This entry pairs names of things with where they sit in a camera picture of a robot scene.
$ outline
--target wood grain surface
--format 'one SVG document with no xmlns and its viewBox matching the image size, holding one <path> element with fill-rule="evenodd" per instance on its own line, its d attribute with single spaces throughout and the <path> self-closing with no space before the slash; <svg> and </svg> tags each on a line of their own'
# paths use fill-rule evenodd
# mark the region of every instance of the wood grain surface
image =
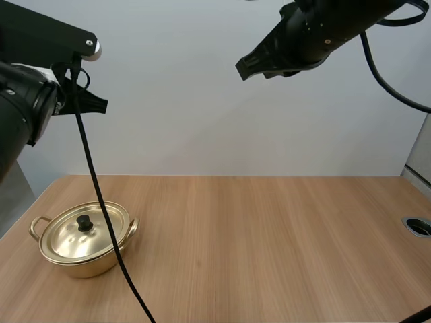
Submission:
<svg viewBox="0 0 431 323">
<path fill-rule="evenodd" d="M 141 227 L 125 264 L 158 322 L 398 322 L 431 303 L 431 218 L 403 178 L 100 176 Z M 118 266 L 72 279 L 28 234 L 96 200 L 54 182 L 0 240 L 0 321 L 147 322 Z"/>
</svg>

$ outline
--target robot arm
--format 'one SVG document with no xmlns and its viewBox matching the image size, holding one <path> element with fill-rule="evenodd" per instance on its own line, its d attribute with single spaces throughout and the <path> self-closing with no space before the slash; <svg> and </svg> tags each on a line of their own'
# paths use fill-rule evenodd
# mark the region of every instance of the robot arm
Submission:
<svg viewBox="0 0 431 323">
<path fill-rule="evenodd" d="M 384 19 L 405 3 L 422 10 L 404 20 Z M 263 73 L 269 79 L 314 69 L 337 48 L 374 24 L 406 26 L 425 17 L 423 0 L 295 0 L 280 11 L 281 22 L 236 68 L 242 80 Z"/>
<path fill-rule="evenodd" d="M 52 115 L 74 113 L 65 96 L 72 86 L 68 64 L 100 53 L 94 34 L 0 0 L 0 182 Z M 81 112 L 106 112 L 108 101 L 79 92 Z"/>
</svg>

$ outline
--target tabletop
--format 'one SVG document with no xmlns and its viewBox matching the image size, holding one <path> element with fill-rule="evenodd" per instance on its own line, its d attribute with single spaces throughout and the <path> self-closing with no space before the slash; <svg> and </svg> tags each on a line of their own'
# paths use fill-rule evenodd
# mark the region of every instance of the tabletop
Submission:
<svg viewBox="0 0 431 323">
<path fill-rule="evenodd" d="M 398 322 L 431 303 L 431 218 L 404 178 L 99 176 L 141 226 L 124 256 L 158 322 Z M 119 266 L 73 279 L 28 234 L 95 201 L 52 183 L 0 240 L 0 321 L 146 322 Z"/>
</svg>

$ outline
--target white wall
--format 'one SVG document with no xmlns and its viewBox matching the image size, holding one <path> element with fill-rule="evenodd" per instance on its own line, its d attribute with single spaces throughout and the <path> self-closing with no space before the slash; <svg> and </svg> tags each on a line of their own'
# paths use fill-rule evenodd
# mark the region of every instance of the white wall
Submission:
<svg viewBox="0 0 431 323">
<path fill-rule="evenodd" d="M 373 80 L 359 39 L 318 69 L 242 82 L 237 60 L 279 21 L 282 0 L 14 0 L 94 32 L 90 90 L 110 100 L 84 122 L 100 174 L 397 176 L 425 114 Z M 431 17 L 375 26 L 381 73 L 431 104 Z M 36 195 L 87 174 L 73 116 L 55 117 L 19 163 Z"/>
</svg>

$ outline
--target pot lid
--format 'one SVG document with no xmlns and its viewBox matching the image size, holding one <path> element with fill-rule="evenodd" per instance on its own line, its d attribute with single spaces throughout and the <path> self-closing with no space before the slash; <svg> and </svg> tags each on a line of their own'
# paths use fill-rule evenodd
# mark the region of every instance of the pot lid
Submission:
<svg viewBox="0 0 431 323">
<path fill-rule="evenodd" d="M 105 201 L 117 243 L 129 228 L 128 212 L 120 205 Z M 58 264 L 78 264 L 113 250 L 108 226 L 99 202 L 73 207 L 54 218 L 39 240 L 42 254 Z"/>
</svg>

